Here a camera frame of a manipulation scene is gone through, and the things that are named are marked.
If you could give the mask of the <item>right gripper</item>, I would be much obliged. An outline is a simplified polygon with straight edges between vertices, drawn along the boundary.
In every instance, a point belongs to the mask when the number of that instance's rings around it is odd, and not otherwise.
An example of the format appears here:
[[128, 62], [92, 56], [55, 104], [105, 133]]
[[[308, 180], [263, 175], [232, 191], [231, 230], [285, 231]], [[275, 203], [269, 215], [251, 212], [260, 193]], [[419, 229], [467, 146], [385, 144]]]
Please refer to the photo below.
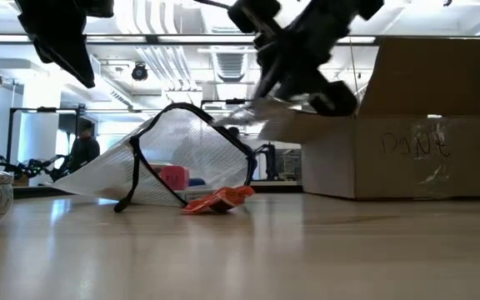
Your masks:
[[319, 67], [331, 50], [350, 33], [357, 16], [368, 20], [384, 0], [311, 0], [286, 26], [275, 17], [278, 0], [236, 0], [229, 19], [243, 33], [253, 33], [261, 76], [245, 110], [266, 117], [272, 109], [290, 108], [305, 99], [322, 116], [352, 115], [358, 100], [342, 81], [330, 82]]

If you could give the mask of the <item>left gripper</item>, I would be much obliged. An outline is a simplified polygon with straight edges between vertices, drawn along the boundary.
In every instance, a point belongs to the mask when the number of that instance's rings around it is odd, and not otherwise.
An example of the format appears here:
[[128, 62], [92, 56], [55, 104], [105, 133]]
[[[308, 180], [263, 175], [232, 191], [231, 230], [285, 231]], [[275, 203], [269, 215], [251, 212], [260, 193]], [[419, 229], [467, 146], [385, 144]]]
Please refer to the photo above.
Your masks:
[[111, 18], [114, 0], [14, 0], [22, 13], [68, 16], [19, 16], [43, 63], [56, 63], [85, 88], [95, 87], [83, 29], [85, 17]]

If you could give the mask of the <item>taped brown cardboard box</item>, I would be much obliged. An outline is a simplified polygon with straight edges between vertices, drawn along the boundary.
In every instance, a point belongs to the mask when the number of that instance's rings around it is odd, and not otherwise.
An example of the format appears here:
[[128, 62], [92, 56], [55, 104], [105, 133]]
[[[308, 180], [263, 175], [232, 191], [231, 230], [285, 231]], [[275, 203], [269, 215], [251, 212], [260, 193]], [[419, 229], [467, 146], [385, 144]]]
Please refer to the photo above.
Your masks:
[[390, 37], [358, 109], [288, 109], [260, 138], [295, 143], [306, 193], [480, 198], [480, 38]]

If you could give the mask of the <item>orange Reese's candy bag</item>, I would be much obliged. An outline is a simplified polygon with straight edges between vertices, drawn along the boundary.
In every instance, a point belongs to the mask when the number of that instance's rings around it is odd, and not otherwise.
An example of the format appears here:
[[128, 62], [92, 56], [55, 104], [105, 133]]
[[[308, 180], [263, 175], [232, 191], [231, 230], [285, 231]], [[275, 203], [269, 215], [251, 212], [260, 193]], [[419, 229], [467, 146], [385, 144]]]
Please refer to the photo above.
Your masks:
[[183, 213], [227, 213], [229, 210], [242, 206], [246, 199], [253, 196], [252, 187], [221, 187], [206, 196], [192, 200], [183, 210]]

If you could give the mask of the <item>grey mesh zipper pouch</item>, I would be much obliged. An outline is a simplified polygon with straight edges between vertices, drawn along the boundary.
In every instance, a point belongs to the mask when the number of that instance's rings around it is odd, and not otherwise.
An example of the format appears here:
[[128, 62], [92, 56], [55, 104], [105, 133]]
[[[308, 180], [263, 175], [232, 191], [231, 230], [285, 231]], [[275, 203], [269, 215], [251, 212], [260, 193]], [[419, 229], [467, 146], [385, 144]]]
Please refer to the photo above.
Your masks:
[[[172, 190], [159, 176], [177, 165], [203, 186]], [[182, 192], [193, 189], [237, 188], [253, 178], [253, 151], [201, 108], [180, 102], [168, 105], [106, 152], [58, 179], [53, 187], [77, 195], [116, 201], [120, 213], [131, 204], [186, 207]]]

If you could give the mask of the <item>pink item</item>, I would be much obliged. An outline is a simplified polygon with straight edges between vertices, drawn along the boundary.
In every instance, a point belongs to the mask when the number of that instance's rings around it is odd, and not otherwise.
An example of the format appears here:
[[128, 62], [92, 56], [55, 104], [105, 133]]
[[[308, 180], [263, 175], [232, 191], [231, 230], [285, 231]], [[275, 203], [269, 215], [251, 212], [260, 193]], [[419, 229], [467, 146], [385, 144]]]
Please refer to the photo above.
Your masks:
[[174, 191], [185, 190], [189, 185], [189, 170], [182, 166], [164, 166], [159, 176]]

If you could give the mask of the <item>black background rig frame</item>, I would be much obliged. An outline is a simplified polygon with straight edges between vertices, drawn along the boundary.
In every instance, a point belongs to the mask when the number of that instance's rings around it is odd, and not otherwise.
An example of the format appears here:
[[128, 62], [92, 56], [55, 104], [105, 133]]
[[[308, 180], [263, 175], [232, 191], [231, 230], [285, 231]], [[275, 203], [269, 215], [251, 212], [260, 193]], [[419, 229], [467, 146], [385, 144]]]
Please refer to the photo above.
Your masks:
[[12, 147], [13, 147], [13, 121], [14, 113], [73, 113], [75, 115], [75, 133], [78, 134], [78, 123], [79, 118], [84, 115], [86, 109], [83, 107], [75, 108], [57, 108], [57, 107], [10, 107], [9, 108], [9, 117], [8, 117], [8, 127], [7, 127], [7, 150], [6, 150], [6, 160], [10, 163], [12, 158]]
[[248, 101], [245, 99], [233, 98], [226, 100], [202, 100], [200, 102], [200, 108], [203, 110], [231, 110], [235, 107], [243, 105]]

